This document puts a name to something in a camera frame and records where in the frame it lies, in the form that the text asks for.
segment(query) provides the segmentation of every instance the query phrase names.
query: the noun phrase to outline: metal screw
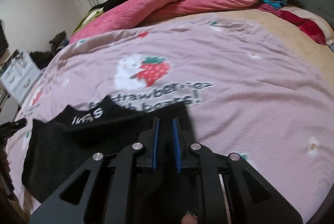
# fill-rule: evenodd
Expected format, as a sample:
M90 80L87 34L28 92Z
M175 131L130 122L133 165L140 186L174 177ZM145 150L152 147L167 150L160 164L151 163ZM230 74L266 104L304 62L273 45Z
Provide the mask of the metal screw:
M230 155L230 158L233 160L233 161L238 161L240 159L240 155L239 154L236 154L236 153L232 153Z
M141 144L139 142L137 142L137 143L135 143L135 144L132 145L132 148L134 150L140 150L142 147L143 147L143 144Z
M199 150L199 149L201 148L201 145L198 144L198 143L193 143L193 144L191 144L190 147L191 147L194 151L197 151L197 150Z
M100 152L97 152L96 154L93 155L93 159L95 161L101 160L103 158L103 154Z

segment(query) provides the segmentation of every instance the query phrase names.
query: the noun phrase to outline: white wall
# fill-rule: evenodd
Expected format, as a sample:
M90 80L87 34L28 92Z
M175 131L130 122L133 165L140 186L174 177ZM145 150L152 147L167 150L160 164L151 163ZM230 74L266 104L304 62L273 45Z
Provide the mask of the white wall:
M0 0L0 19L10 52L47 51L57 33L71 37L81 16L73 0Z

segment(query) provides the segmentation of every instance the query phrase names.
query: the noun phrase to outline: television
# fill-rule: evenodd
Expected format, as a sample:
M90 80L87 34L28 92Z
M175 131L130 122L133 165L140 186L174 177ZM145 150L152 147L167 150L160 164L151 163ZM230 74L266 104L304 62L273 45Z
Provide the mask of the television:
M0 56L7 50L8 43L4 33L3 22L0 20Z

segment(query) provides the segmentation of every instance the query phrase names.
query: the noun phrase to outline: red blanket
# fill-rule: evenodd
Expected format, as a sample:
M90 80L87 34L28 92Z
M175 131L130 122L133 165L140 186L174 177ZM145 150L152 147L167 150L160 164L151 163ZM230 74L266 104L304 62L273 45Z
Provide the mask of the red blanket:
M326 37L323 31L313 20L298 17L297 15L289 11L274 9L271 5L268 4L259 4L254 6L254 8L272 13L277 17L280 17L281 19L288 21L289 23L296 25L301 31L303 31L316 43L327 45Z

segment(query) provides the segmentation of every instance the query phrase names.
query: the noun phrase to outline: cabinet handle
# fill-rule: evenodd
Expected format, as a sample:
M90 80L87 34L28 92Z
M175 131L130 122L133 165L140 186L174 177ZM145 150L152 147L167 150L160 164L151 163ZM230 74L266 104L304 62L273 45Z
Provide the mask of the cabinet handle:
M27 87L29 86L29 84L30 84L30 78L28 79L28 82L26 82L26 83L23 85L23 87L24 87L24 88L27 88Z
M19 60L18 63L19 63L23 68L25 68L26 65L28 64L28 61L22 59L22 60Z

